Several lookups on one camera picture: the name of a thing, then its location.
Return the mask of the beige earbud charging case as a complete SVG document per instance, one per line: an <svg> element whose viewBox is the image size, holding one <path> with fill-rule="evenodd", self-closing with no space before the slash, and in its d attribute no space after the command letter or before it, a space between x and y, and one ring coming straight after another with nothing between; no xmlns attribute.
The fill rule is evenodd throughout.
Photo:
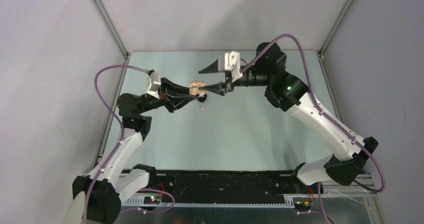
<svg viewBox="0 0 424 224"><path fill-rule="evenodd" d="M194 80L189 83L189 94L194 96L204 96L205 91L201 89L201 87L205 86L205 82L202 80Z"/></svg>

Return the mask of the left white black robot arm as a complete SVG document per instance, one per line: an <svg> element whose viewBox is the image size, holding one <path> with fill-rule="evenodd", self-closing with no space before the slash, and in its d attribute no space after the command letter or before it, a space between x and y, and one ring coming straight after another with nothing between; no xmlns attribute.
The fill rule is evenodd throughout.
<svg viewBox="0 0 424 224"><path fill-rule="evenodd" d="M125 164L141 146L151 129L152 117L144 113L165 107L173 113L186 104L205 95L200 88L203 81L192 81L187 87L175 84L165 77L152 74L143 95L124 93L117 100L117 120L120 137L106 157L86 176L78 176L72 184L74 203L78 213L74 221L66 224L85 224L88 220L112 224L121 212L122 205L143 189L153 192L158 186L154 167L135 166L125 177L120 177Z"/></svg>

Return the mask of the black earbud charging case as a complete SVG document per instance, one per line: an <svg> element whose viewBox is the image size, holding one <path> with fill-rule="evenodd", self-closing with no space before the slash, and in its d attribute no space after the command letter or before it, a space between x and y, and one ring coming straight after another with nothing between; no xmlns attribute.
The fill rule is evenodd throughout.
<svg viewBox="0 0 424 224"><path fill-rule="evenodd" d="M197 101L200 102L200 103L203 103L203 102L206 101L207 97L208 97L207 94L204 94L203 96L199 96L197 98Z"/></svg>

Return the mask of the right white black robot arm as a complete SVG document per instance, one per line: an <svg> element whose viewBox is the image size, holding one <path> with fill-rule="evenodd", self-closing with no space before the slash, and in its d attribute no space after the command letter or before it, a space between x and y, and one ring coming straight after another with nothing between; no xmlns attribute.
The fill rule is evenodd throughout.
<svg viewBox="0 0 424 224"><path fill-rule="evenodd" d="M236 86L264 86L264 95L273 107L297 118L326 141L332 154L299 164L293 172L290 185L295 192L304 193L312 184L329 180L343 186L357 184L356 178L378 141L356 134L329 113L308 85L286 71L287 56L276 43L261 43L256 54L259 58L252 66L242 65L240 53L231 51L200 70L200 74L225 74L223 82L207 85L205 91L224 96Z"/></svg>

